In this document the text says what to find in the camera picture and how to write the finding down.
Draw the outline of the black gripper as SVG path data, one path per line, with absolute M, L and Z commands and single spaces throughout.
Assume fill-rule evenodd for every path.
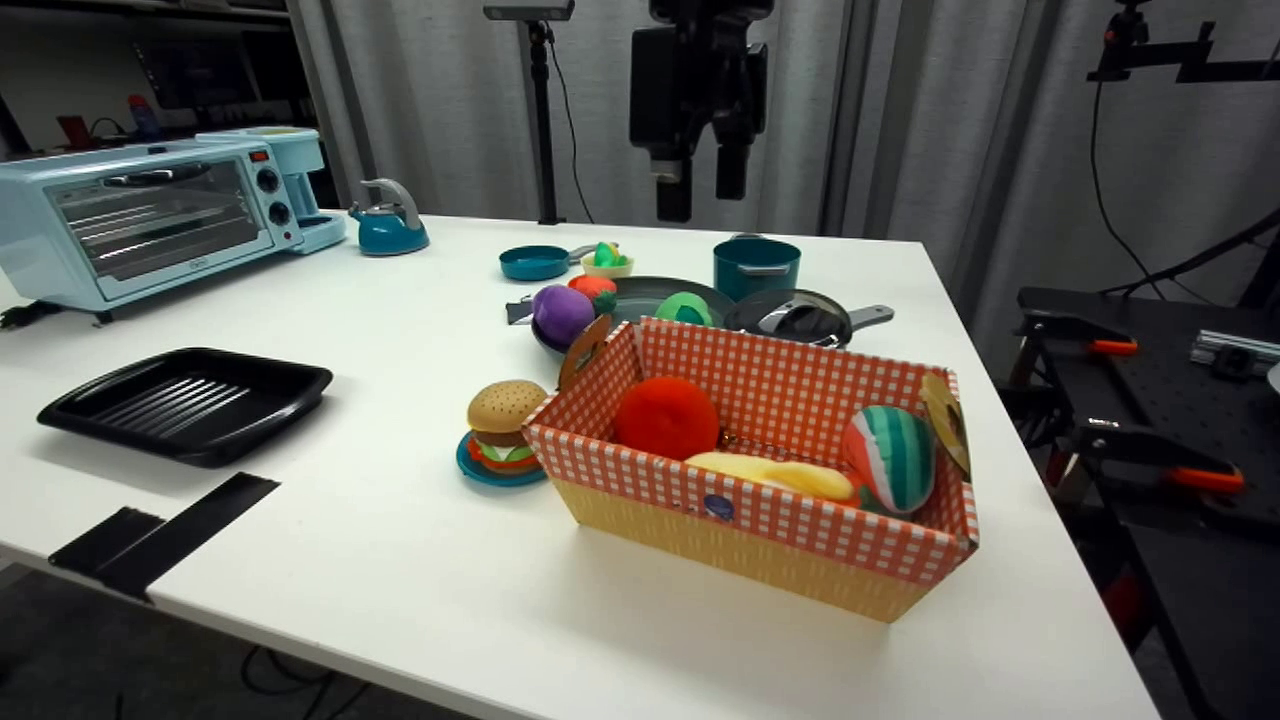
M 655 162 L 655 215 L 693 215 L 686 154 L 716 134 L 716 201 L 745 201 L 748 147 L 762 134 L 767 48 L 748 28 L 767 0 L 646 0 L 652 28 L 631 37 L 627 139 Z

